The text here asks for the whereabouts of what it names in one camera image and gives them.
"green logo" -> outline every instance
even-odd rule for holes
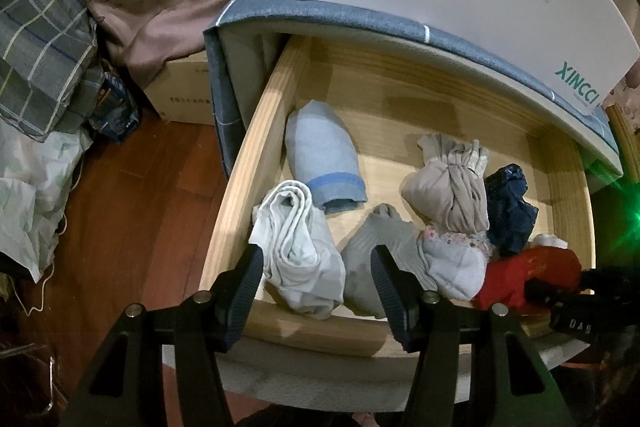
[[[591,105],[599,99],[600,95],[598,92],[595,89],[590,89],[591,84],[585,82],[584,77],[580,76],[580,73],[574,70],[566,60],[564,61],[562,69],[560,71],[556,71],[556,75],[562,78],[567,86],[572,86],[576,97],[584,100],[587,105]]]

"gray plaid cloth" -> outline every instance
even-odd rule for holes
[[[37,140],[75,132],[102,83],[84,0],[0,0],[0,116]]]

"wooden floor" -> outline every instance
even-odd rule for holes
[[[118,146],[97,140],[66,206],[45,310],[20,312],[24,341],[49,344],[71,394],[106,332],[132,302],[179,304],[197,291],[226,178],[212,126],[166,123],[145,111]],[[19,285],[27,308],[40,285]],[[170,426],[179,426],[175,377],[165,369]],[[260,404],[230,397],[236,419]]]

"metal bolt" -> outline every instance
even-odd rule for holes
[[[143,309],[144,308],[142,307],[142,304],[130,304],[129,306],[127,306],[127,309],[124,310],[124,312],[127,317],[133,318],[140,315]]]
[[[204,304],[211,300],[211,292],[208,290],[200,290],[193,294],[193,300],[198,304]]]
[[[425,304],[437,304],[440,302],[440,295],[438,295],[437,292],[427,290],[422,294],[422,302],[424,302]]]
[[[496,302],[493,306],[491,306],[491,311],[498,315],[498,317],[504,317],[507,313],[509,313],[509,309],[507,308],[507,306],[505,306],[501,302]]]

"drawer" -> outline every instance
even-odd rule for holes
[[[593,218],[575,143],[518,102],[464,78],[373,49],[292,36],[264,90],[229,179],[213,231],[200,287],[234,266],[251,232],[251,211],[268,190],[291,178],[284,150],[287,117],[310,99],[329,103],[358,151],[369,202],[328,217],[340,251],[371,209],[390,203],[404,220],[424,228],[400,196],[407,178],[424,166],[417,139],[442,132],[479,139],[490,150],[491,174],[509,163],[527,177],[526,200],[539,208],[533,234],[555,233],[583,268],[594,267]],[[547,317],[523,317],[545,333]],[[339,307],[327,321],[288,311],[264,292],[255,299],[244,334],[273,343],[362,357],[405,357],[385,320],[356,317]]]

